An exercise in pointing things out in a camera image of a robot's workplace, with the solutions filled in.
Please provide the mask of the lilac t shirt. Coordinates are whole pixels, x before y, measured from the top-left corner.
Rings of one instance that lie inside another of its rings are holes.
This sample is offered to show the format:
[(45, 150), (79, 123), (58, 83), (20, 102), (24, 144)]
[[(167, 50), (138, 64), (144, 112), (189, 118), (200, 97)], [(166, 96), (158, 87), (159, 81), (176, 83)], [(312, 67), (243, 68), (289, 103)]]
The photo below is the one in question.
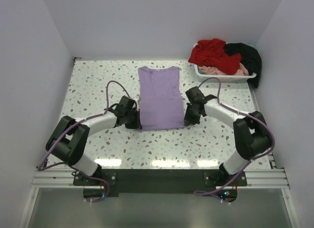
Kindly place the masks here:
[(180, 69), (138, 69), (140, 94), (139, 118), (143, 131), (184, 127)]

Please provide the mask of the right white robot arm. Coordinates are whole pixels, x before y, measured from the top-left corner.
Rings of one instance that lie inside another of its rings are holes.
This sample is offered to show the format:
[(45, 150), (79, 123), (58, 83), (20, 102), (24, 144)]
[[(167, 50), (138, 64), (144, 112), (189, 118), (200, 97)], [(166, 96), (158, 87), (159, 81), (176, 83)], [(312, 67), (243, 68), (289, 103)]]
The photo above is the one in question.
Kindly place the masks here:
[(258, 111), (243, 112), (217, 99), (201, 100), (187, 104), (184, 125), (199, 124), (202, 116), (218, 119), (231, 127), (234, 133), (235, 152), (219, 166), (216, 183), (230, 185), (251, 161), (274, 147), (274, 136)]

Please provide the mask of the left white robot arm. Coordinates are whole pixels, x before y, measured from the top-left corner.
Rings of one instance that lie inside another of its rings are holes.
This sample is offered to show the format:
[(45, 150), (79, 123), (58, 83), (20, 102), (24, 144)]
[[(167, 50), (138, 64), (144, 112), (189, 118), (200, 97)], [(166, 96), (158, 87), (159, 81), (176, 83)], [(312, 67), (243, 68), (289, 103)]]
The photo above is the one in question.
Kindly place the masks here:
[(62, 117), (46, 143), (47, 155), (57, 157), (63, 164), (83, 174), (89, 184), (96, 185), (104, 176), (101, 166), (84, 154), (87, 139), (102, 130), (119, 126), (142, 129), (136, 100), (122, 96), (104, 113), (77, 119)]

